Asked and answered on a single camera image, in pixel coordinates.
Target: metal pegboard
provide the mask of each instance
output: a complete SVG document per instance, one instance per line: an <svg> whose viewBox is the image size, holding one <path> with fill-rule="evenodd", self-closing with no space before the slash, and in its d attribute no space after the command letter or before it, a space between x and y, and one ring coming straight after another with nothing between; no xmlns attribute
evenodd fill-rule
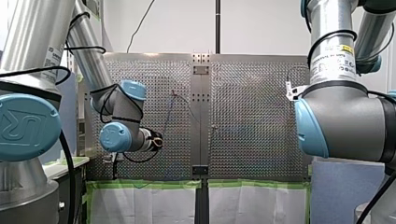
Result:
<svg viewBox="0 0 396 224"><path fill-rule="evenodd" d="M116 54L105 56L107 67L115 82L124 79L144 83L148 88L144 104L142 126L164 134L164 148L151 161L131 163L127 160L118 165L120 178L175 180L191 179L191 96L190 54ZM172 93L180 97L173 98ZM107 155L98 141L103 124L97 113L92 113L94 149L99 155L87 169L89 179L109 179L112 165L104 164ZM152 154L128 153L141 161Z"/></svg>
<svg viewBox="0 0 396 224"><path fill-rule="evenodd" d="M211 55L210 62L209 178L307 178L310 160L285 96L288 74L293 86L308 83L306 58Z"/></svg>
<svg viewBox="0 0 396 224"><path fill-rule="evenodd" d="M293 69L305 65L305 57L205 54L204 61L204 54L107 54L106 60L116 82L133 79L148 87L142 125L163 131L172 91L188 102L175 100L163 151L147 163L121 162L119 177L191 179L197 164L209 165L209 178L308 177L310 160L298 149L293 104L285 96L287 74L293 86L308 82L307 71ZM111 178L98 142L102 127L92 113L99 156L88 166L89 179ZM136 160L150 155L131 154Z"/></svg>

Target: white cloth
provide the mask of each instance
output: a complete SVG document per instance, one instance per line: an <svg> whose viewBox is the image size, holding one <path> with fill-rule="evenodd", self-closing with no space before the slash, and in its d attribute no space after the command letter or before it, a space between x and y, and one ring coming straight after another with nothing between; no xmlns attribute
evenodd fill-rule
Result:
<svg viewBox="0 0 396 224"><path fill-rule="evenodd" d="M305 224L306 189L209 189L210 224Z"/></svg>
<svg viewBox="0 0 396 224"><path fill-rule="evenodd" d="M91 224L193 224L195 189L95 189Z"/></svg>

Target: blue joint cap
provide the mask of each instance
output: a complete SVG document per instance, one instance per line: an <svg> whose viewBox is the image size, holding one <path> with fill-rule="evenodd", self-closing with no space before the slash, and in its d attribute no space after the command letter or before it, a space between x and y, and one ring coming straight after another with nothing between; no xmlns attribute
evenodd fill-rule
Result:
<svg viewBox="0 0 396 224"><path fill-rule="evenodd" d="M329 158L326 140L309 104L300 99L294 106L300 150L311 156Z"/></svg>
<svg viewBox="0 0 396 224"><path fill-rule="evenodd" d="M303 18L305 18L306 13L306 1L307 0L301 0L300 13Z"/></svg>
<svg viewBox="0 0 396 224"><path fill-rule="evenodd" d="M103 127L99 141L108 152L125 152L132 145L132 136L125 125L111 122Z"/></svg>
<svg viewBox="0 0 396 224"><path fill-rule="evenodd" d="M369 73L378 72L379 69L381 68L381 64L382 64L382 57L381 57L381 55L379 55L379 56L378 56L378 59L376 60L374 66L373 66L373 68L372 68L372 70L370 70Z"/></svg>
<svg viewBox="0 0 396 224"><path fill-rule="evenodd" d="M391 90L388 92L388 95L394 99L396 99L396 90Z"/></svg>
<svg viewBox="0 0 396 224"><path fill-rule="evenodd" d="M27 161L52 148L61 134L58 110L21 93L0 96L0 161Z"/></svg>
<svg viewBox="0 0 396 224"><path fill-rule="evenodd" d="M122 89L133 99L138 101L146 100L146 86L140 82L123 80L121 82Z"/></svg>

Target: sticker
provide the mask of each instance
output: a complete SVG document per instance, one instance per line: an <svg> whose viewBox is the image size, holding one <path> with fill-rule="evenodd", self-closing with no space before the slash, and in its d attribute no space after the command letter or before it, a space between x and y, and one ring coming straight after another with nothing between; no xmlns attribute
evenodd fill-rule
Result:
<svg viewBox="0 0 396 224"><path fill-rule="evenodd" d="M326 51L344 51L344 52L348 52L350 54L352 54L352 56L355 55L355 51L352 47L348 46L348 45L335 45L335 46L328 46L326 47L324 50Z"/></svg>
<svg viewBox="0 0 396 224"><path fill-rule="evenodd" d="M311 63L311 79L321 77L344 79L356 76L355 57L348 51L331 51L320 54Z"/></svg>
<svg viewBox="0 0 396 224"><path fill-rule="evenodd" d="M46 56L46 61L44 61L44 66L45 67L49 67L49 66L58 66L59 64L61 64L61 59L62 59L62 53L53 48L53 47L49 47L48 51L47 51L47 56ZM56 77L57 77L57 70L49 70L49 71L44 71L41 73L41 77L43 77L44 79L55 83L56 82Z"/></svg>

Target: cable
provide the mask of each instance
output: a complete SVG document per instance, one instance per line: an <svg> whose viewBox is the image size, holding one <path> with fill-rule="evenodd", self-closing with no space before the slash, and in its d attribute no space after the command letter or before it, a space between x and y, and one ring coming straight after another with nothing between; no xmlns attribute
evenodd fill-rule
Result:
<svg viewBox="0 0 396 224"><path fill-rule="evenodd" d="M305 18L306 28L308 28L309 33L311 33L312 32L311 24L309 23L309 19L308 19L308 2L309 0L306 0L305 2L304 18Z"/></svg>
<svg viewBox="0 0 396 224"><path fill-rule="evenodd" d="M102 54L106 53L106 49L101 47L101 46L73 47L73 48L67 47L67 48L64 48L64 50L75 50L75 49L100 49L102 51Z"/></svg>
<svg viewBox="0 0 396 224"><path fill-rule="evenodd" d="M107 95L107 97L106 97L106 99L104 100L104 102L103 102L103 104L102 104L102 107L101 107L101 110L100 110L100 113L99 113L99 116L100 116L100 121L102 121L102 123L109 123L109 122L111 122L111 121L104 121L103 120L103 112L105 111L105 109L106 109L106 104L107 104L107 102L108 102L108 100L110 99L110 97L111 97L111 95L113 94L113 92L116 90L116 88L119 88L119 90L130 100L130 102L132 102L133 104L134 104L134 106L136 106L136 108L139 110L139 112L140 112L140 119L142 119L143 117L144 117L144 112L143 112L143 109L142 108L140 108L140 106L128 95L128 93L126 93L123 89L122 89L122 87L119 85L119 84L113 84L112 86L110 86L109 88L113 88L112 90L111 90L111 92Z"/></svg>
<svg viewBox="0 0 396 224"><path fill-rule="evenodd" d="M152 4L154 4L154 2L155 2L155 0L152 0L151 3L148 5L148 9L146 10L145 15L143 16L142 20L140 21L139 25L137 26L136 31L134 31L134 33L132 34L128 49L126 50L127 53L129 53L129 48L132 46L132 42L134 41L134 36L137 34L137 32L139 32L140 26L142 26L142 23L145 20L146 16L148 15L149 10L151 9Z"/></svg>
<svg viewBox="0 0 396 224"><path fill-rule="evenodd" d="M377 95L377 96L384 97L385 99L387 99L391 103L396 104L396 100L393 97L391 97L391 96L389 96L389 95L387 95L385 93L382 93L382 92L379 92L379 91L367 91L367 93L368 94L372 94L372 95Z"/></svg>
<svg viewBox="0 0 396 224"><path fill-rule="evenodd" d="M67 72L66 76L62 80L56 82L55 85L64 83L71 76L71 71L66 67L50 66L50 67L26 69L26 70L21 70L21 71L16 71L16 72L2 73L2 74L0 74L0 77L15 77L15 76L27 75L27 74L44 72L44 71L49 71L49 70L64 70Z"/></svg>
<svg viewBox="0 0 396 224"><path fill-rule="evenodd" d="M117 157L119 156L119 153L116 153L116 158L114 158L114 161L113 161L113 180L116 180L116 179L118 179L118 171L117 171L117 163L118 163L118 161L117 161Z"/></svg>
<svg viewBox="0 0 396 224"><path fill-rule="evenodd" d="M388 43L384 46L384 48L382 48L379 52L377 52L376 54L374 54L374 55L372 55L372 56L370 56L370 57L367 57L367 58L365 58L365 59L357 59L357 60L356 60L356 63L370 61L370 60L372 60L373 58L377 57L380 53L382 53L385 49L387 49L387 48L389 47L390 43L391 43L392 40L393 40L394 34L395 34L395 25L394 25L394 23L392 23L390 38L389 38Z"/></svg>
<svg viewBox="0 0 396 224"><path fill-rule="evenodd" d="M125 157L125 159L127 159L127 160L130 161L130 162L134 162L134 163L145 163L145 162L151 161L151 160L158 154L159 151L160 151L160 150L156 151L152 156L150 156L150 157L148 157L147 159L144 159L144 160L142 160L142 161L135 161L135 160L129 158L129 157L125 154L125 152L122 153L122 155Z"/></svg>
<svg viewBox="0 0 396 224"><path fill-rule="evenodd" d="M374 198L369 202L366 208L364 208L363 212L361 213L361 216L359 217L358 221L356 224L362 224L364 219L367 217L367 215L370 213L370 211L373 209L375 204L379 201L379 199L384 195L384 193L387 191L387 189L390 187L390 185L393 183L393 181L396 179L396 172L393 172L393 174L389 177L387 182L381 187L381 189L376 193Z"/></svg>
<svg viewBox="0 0 396 224"><path fill-rule="evenodd" d="M67 140L66 137L64 136L64 131L61 131L59 140L61 141L62 148L64 149L64 155L66 157L66 162L67 162L67 170L69 172L70 198L69 198L69 215L68 215L67 223L73 224L75 207L76 207L76 175L74 172L72 153L70 151L69 145L67 145Z"/></svg>
<svg viewBox="0 0 396 224"><path fill-rule="evenodd" d="M173 106L174 106L175 98L176 98L176 97L177 97L177 96L176 96L175 94L173 94L172 101L171 101L171 106L170 106L170 108L169 108L169 110L168 110L168 114L167 114L167 116L166 116L165 124L163 125L163 139L165 138L165 133L166 133L166 130L167 130L167 126L168 126L170 117L171 117L171 112L172 112L172 110L173 110ZM150 156L149 158L144 159L144 160L142 160L142 161L135 161L135 160L129 158L129 157L126 155L126 153L122 153L122 155L125 157L125 159L127 159L127 160L130 161L130 162L134 162L134 163L144 163L144 162L147 162L147 161L151 161L155 156L157 156L158 153L159 153L159 150L156 151L156 152L155 152L152 156Z"/></svg>
<svg viewBox="0 0 396 224"><path fill-rule="evenodd" d="M86 16L88 19L91 18L91 15L89 12L82 12L80 14L78 14L75 18L73 18L73 20L70 21L70 25L69 25L69 31L70 29L74 26L74 23L81 17Z"/></svg>
<svg viewBox="0 0 396 224"><path fill-rule="evenodd" d="M312 45L311 49L309 50L308 57L307 57L307 62L308 62L308 67L310 68L311 66L311 59L312 55L314 54L315 49L329 36L331 35L336 35L336 34L350 34L353 35L353 41L355 41L358 38L358 35L351 30L337 30L333 32L329 32L326 35L321 36L315 43Z"/></svg>

